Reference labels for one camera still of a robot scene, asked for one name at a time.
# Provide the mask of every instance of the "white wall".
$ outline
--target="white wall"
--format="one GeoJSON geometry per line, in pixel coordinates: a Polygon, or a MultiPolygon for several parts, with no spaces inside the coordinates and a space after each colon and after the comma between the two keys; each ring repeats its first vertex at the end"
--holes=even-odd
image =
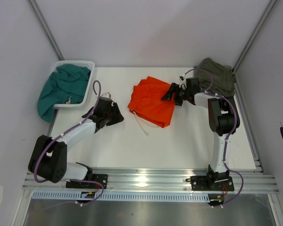
{"type": "Polygon", "coordinates": [[[283,200],[283,0],[238,70],[238,81],[263,166],[275,175],[283,200]]]}
{"type": "Polygon", "coordinates": [[[37,0],[66,59],[234,65],[269,0],[37,0]]]}
{"type": "Polygon", "coordinates": [[[57,61],[25,0],[0,0],[0,226],[10,224],[36,138],[48,125],[36,110],[57,61]]]}

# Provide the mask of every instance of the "teal towel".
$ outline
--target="teal towel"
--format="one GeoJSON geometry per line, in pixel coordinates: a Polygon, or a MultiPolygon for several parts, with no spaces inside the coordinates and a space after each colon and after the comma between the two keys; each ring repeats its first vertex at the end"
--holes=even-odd
{"type": "Polygon", "coordinates": [[[55,104],[79,104],[83,101],[90,76],[87,67],[62,65],[45,83],[38,101],[38,114],[46,122],[53,119],[55,104]]]}

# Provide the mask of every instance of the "white tabletop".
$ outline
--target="white tabletop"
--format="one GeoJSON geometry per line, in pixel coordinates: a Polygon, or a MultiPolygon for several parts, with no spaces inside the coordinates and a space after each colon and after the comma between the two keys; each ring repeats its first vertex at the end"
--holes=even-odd
{"type": "MultiPolygon", "coordinates": [[[[152,76],[169,83],[179,82],[179,76],[187,70],[95,68],[93,80],[101,82],[102,94],[110,92],[125,120],[104,127],[78,143],[68,153],[67,160],[105,168],[207,169],[213,150],[213,132],[208,125],[207,109],[185,101],[182,106],[175,107],[170,126],[152,128],[143,125],[149,133],[147,137],[127,108],[133,86],[141,79],[152,76]]],[[[77,123],[95,101],[96,96],[91,88],[84,107],[59,110],[51,135],[55,137],[77,123]]],[[[256,167],[241,117],[240,120],[240,127],[231,143],[229,167],[234,170],[254,170],[256,167]]]]}

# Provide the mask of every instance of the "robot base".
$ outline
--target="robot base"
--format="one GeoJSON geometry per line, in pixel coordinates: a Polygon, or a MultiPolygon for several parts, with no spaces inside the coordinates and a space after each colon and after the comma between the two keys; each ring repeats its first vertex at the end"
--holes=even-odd
{"type": "MultiPolygon", "coordinates": [[[[107,174],[93,174],[92,179],[89,179],[92,181],[99,182],[104,186],[104,188],[107,188],[107,183],[108,183],[108,175],[107,174]]],[[[79,188],[79,189],[96,189],[97,186],[96,184],[92,183],[80,183],[76,181],[70,181],[66,182],[66,188],[79,188]]]]}
{"type": "Polygon", "coordinates": [[[225,185],[229,192],[234,191],[234,184],[232,177],[228,177],[226,181],[220,181],[209,184],[207,176],[192,176],[185,181],[191,182],[192,191],[216,191],[222,192],[222,185],[225,185]]]}

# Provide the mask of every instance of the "green cloth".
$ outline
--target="green cloth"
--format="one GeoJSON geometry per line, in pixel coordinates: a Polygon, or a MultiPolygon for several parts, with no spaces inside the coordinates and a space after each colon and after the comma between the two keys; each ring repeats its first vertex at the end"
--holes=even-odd
{"type": "MultiPolygon", "coordinates": [[[[204,59],[198,68],[208,71],[213,77],[213,86],[210,89],[212,93],[217,93],[223,96],[235,95],[236,77],[231,72],[230,66],[222,66],[216,63],[211,58],[204,59]]],[[[196,70],[194,75],[199,80],[199,86],[206,89],[211,84],[211,78],[203,71],[196,70]]]]}
{"type": "Polygon", "coordinates": [[[90,76],[87,67],[62,65],[57,67],[45,83],[38,100],[38,114],[46,122],[51,122],[54,115],[53,106],[64,104],[70,99],[70,104],[83,101],[90,76]]]}

